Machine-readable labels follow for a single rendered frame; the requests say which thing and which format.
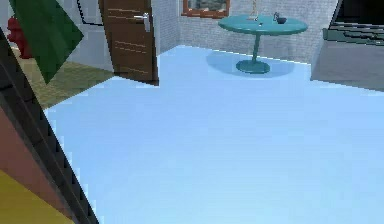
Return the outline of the brown wooden room door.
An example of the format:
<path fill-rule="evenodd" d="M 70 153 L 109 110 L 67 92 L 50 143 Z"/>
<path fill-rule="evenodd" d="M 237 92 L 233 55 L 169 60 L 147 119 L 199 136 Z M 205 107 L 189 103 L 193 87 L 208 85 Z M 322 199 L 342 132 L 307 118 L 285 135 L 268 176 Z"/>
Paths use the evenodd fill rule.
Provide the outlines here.
<path fill-rule="evenodd" d="M 98 0 L 113 71 L 116 76 L 159 85 L 151 0 Z M 149 13 L 146 32 L 136 15 Z"/>

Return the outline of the beige tall statuette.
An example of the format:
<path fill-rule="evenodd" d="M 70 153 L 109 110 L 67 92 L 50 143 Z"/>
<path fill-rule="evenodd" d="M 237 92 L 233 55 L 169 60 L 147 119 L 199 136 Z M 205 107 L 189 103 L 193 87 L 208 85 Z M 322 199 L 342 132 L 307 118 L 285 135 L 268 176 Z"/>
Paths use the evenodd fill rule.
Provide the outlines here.
<path fill-rule="evenodd" d="M 258 7 L 257 7 L 257 0 L 252 0 L 252 11 L 247 17 L 247 19 L 257 21 L 258 17 L 259 17 L 259 13 L 258 13 Z"/>

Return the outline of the green flat panel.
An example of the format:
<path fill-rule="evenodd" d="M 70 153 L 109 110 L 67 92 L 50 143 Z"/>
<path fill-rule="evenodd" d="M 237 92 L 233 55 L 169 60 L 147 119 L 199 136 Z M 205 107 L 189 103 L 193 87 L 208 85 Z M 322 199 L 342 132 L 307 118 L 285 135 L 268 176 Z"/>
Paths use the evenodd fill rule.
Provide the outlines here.
<path fill-rule="evenodd" d="M 8 0 L 46 84 L 84 35 L 57 0 Z"/>

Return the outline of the black framed colourful furniture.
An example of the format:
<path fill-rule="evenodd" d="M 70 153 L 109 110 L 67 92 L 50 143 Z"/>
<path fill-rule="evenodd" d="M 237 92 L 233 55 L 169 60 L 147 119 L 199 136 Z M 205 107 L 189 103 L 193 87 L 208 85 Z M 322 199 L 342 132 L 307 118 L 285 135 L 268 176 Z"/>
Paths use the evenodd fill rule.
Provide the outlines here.
<path fill-rule="evenodd" d="M 0 224 L 100 224 L 1 29 Z"/>

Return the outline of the red hydrant shaped object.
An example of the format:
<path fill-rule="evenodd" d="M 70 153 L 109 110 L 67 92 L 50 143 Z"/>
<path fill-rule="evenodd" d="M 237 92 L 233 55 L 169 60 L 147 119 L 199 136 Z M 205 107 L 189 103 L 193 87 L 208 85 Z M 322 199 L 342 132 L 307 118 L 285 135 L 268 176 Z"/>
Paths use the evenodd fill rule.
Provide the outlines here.
<path fill-rule="evenodd" d="M 31 59 L 32 53 L 30 47 L 27 43 L 27 39 L 24 36 L 23 30 L 15 16 L 12 16 L 8 19 L 7 29 L 10 33 L 7 35 L 7 38 L 10 42 L 13 42 L 17 45 L 20 51 L 20 58 L 22 59 Z"/>

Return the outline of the orange framed wall picture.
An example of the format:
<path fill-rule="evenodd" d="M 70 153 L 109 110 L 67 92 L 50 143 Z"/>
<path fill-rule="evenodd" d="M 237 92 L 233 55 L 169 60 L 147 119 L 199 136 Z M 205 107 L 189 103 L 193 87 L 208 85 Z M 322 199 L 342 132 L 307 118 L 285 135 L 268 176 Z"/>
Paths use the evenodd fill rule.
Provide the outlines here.
<path fill-rule="evenodd" d="M 182 16 L 221 19 L 229 15 L 230 0 L 182 0 Z"/>

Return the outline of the teal round pedestal table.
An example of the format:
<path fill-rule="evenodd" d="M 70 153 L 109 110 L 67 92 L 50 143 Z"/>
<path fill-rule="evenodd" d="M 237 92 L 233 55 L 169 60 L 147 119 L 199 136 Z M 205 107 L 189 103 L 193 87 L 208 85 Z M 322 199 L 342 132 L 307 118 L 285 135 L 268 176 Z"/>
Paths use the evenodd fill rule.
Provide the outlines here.
<path fill-rule="evenodd" d="M 265 74 L 270 71 L 270 66 L 267 63 L 257 59 L 262 36 L 294 35 L 308 29 L 305 22 L 295 18 L 287 18 L 284 24 L 278 24 L 277 21 L 273 21 L 273 16 L 259 15 L 257 21 L 248 20 L 247 17 L 247 15 L 225 17 L 218 22 L 218 25 L 227 31 L 255 36 L 252 58 L 239 61 L 236 64 L 239 71 L 248 74 Z"/>

